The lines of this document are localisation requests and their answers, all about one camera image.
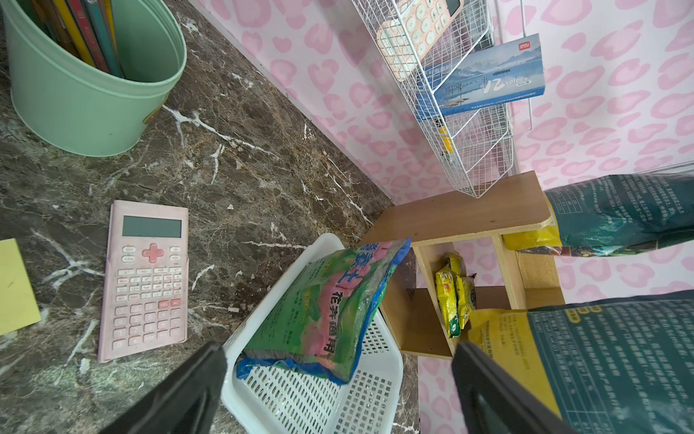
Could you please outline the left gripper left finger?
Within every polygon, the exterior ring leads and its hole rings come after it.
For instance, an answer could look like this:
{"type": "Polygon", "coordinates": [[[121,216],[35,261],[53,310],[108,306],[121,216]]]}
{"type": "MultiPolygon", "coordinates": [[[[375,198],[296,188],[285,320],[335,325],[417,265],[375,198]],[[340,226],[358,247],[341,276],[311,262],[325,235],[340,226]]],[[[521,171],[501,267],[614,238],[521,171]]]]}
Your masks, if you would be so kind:
{"type": "Polygon", "coordinates": [[[222,344],[207,343],[102,431],[210,432],[227,368],[222,344]]]}

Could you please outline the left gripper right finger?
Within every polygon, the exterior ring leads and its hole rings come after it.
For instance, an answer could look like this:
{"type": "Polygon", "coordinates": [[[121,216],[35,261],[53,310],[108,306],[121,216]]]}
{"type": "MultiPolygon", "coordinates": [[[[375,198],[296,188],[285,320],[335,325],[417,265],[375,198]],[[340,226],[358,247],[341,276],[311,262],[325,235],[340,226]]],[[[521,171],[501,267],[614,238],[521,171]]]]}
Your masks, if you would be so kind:
{"type": "Polygon", "coordinates": [[[574,432],[476,345],[457,346],[452,373],[470,433],[574,432]]]}

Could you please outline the white plastic perforated basket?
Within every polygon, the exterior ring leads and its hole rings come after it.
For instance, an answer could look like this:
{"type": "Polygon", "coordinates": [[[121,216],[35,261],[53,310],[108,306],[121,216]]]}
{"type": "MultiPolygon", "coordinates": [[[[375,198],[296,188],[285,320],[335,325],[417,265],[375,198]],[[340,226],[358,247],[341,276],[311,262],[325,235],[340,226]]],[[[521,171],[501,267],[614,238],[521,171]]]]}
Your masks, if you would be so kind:
{"type": "Polygon", "coordinates": [[[332,233],[321,235],[288,268],[267,296],[224,344],[228,370],[222,402],[249,433],[389,433],[403,379],[400,350],[381,315],[364,338],[354,379],[337,385],[327,379],[276,366],[236,376],[237,361],[271,309],[314,260],[343,249],[332,233]]]}

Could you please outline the dark green soil bag front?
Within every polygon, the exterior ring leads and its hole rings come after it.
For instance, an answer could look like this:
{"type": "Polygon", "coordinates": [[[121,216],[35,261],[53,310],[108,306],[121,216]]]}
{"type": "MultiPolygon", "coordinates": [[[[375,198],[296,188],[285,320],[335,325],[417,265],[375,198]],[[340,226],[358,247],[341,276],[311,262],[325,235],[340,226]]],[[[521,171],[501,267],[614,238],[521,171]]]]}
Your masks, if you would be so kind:
{"type": "Polygon", "coordinates": [[[580,433],[693,431],[693,292],[473,312],[468,334],[580,433]]]}

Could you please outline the dark green soil bag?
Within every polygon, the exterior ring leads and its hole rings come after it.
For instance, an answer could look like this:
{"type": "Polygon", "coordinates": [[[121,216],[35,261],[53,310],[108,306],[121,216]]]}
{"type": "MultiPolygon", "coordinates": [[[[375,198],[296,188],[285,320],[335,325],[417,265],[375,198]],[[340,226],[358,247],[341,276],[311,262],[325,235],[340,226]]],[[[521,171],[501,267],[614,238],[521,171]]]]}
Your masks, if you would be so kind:
{"type": "Polygon", "coordinates": [[[468,334],[580,433],[693,431],[693,292],[473,312],[468,334]]]}
{"type": "Polygon", "coordinates": [[[615,257],[693,240],[693,175],[606,175],[545,192],[553,221],[504,236],[510,251],[615,257]]]}

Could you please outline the light green blue soil bag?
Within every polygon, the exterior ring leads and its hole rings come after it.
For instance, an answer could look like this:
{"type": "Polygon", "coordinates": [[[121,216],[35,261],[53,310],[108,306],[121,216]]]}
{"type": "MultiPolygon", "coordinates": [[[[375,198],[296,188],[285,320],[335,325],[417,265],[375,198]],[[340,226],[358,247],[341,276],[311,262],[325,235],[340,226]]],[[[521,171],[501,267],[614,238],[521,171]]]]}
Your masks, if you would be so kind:
{"type": "Polygon", "coordinates": [[[409,239],[363,244],[307,264],[247,343],[236,376],[261,366],[352,381],[363,340],[409,239]]]}

